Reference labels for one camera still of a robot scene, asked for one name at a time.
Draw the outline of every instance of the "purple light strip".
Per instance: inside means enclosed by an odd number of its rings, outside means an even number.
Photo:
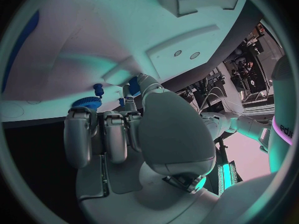
[[[292,140],[290,137],[286,136],[284,132],[281,131],[281,129],[278,127],[278,125],[275,122],[275,117],[273,117],[272,120],[272,126],[275,132],[279,135],[280,138],[282,138],[285,142],[287,142],[289,145],[292,145]]]

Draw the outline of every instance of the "pink light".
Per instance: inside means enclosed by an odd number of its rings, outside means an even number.
[[[281,131],[281,129],[277,126],[275,122],[275,117],[273,117],[272,120],[272,126],[275,132],[279,135],[280,138],[282,138],[285,142],[287,142],[289,145],[292,145],[292,140],[290,137],[286,136],[284,132]]]

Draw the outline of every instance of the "green light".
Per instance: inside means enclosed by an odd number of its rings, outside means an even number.
[[[207,177],[203,177],[199,183],[195,186],[195,190],[200,190],[202,189],[203,185],[205,184],[205,181],[207,180]]]
[[[223,177],[224,177],[224,189],[227,189],[232,185],[232,179],[231,179],[229,164],[224,164],[223,165]]]

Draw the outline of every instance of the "teal light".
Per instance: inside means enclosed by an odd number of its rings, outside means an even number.
[[[223,168],[223,177],[224,177],[224,189],[227,189],[232,185],[229,164],[224,164],[222,168]]]
[[[205,184],[205,181],[207,180],[207,177],[203,177],[199,183],[195,186],[195,190],[200,190],[202,189],[203,185]]]

